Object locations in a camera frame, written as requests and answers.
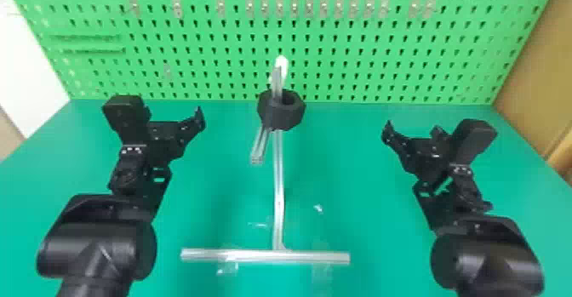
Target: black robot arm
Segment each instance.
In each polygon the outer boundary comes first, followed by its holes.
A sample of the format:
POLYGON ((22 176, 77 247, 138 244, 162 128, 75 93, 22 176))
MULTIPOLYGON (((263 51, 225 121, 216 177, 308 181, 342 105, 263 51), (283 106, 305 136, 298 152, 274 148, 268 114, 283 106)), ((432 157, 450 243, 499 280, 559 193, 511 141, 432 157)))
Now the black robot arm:
POLYGON ((436 126, 431 138, 409 138, 387 122, 381 139, 418 181, 413 189, 438 238, 435 280, 460 297, 531 297, 544 288, 541 266, 516 223, 486 214, 470 164, 496 137, 486 122, 465 119, 453 134, 436 126), (441 189, 443 183, 450 182, 441 189))
POLYGON ((37 271, 63 278, 60 297, 124 297, 155 264, 151 222, 169 184, 169 163, 205 128, 200 108, 181 122, 150 122, 138 96, 103 106, 123 146, 108 187, 112 195, 76 195, 44 238, 37 271))

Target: metal base bar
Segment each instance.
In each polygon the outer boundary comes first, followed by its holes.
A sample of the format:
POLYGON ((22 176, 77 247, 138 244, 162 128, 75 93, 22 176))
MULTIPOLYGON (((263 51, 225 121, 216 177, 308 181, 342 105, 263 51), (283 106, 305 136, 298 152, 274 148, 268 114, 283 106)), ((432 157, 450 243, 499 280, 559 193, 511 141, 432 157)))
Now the metal base bar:
POLYGON ((312 263, 348 265, 350 255, 331 251, 256 250, 256 249, 201 249, 183 248, 183 261, 253 262, 253 263, 312 263))

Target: white wall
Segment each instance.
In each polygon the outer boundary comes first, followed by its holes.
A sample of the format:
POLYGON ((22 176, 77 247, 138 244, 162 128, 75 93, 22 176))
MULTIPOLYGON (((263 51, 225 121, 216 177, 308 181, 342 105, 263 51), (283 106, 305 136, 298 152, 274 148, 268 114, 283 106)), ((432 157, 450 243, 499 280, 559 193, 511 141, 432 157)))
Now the white wall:
POLYGON ((28 138, 68 101, 14 1, 0 0, 0 106, 28 138))

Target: green pegboard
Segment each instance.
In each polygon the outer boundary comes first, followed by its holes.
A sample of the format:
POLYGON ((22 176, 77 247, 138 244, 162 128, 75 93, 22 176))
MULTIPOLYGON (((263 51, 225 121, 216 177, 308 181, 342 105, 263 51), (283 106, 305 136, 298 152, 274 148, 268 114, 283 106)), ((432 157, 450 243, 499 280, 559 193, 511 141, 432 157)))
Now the green pegboard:
POLYGON ((309 101, 490 104, 547 0, 15 1, 72 98, 254 100, 284 54, 309 101))

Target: green table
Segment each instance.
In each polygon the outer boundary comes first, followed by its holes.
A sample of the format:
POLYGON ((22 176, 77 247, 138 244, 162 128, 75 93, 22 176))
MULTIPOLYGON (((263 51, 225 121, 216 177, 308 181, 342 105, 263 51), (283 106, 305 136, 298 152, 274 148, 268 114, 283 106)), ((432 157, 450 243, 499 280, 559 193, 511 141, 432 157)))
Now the green table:
MULTIPOLYGON (((109 193, 120 141, 102 101, 73 101, 0 164, 1 296, 52 296, 60 281, 36 274, 36 252, 68 199, 109 193)), ((285 242, 293 249, 349 250, 350 266, 182 263, 182 247, 270 248, 272 155, 249 164, 255 104, 149 101, 153 120, 180 120, 201 105, 207 129, 174 161, 154 221, 157 264, 131 296, 454 296, 432 278, 435 236, 415 201, 413 175, 384 146, 387 119, 406 135, 449 132, 463 118, 499 132, 472 165, 493 213, 513 218, 546 276, 543 296, 568 296, 572 192, 529 145, 486 106, 310 104, 284 135, 285 242)))

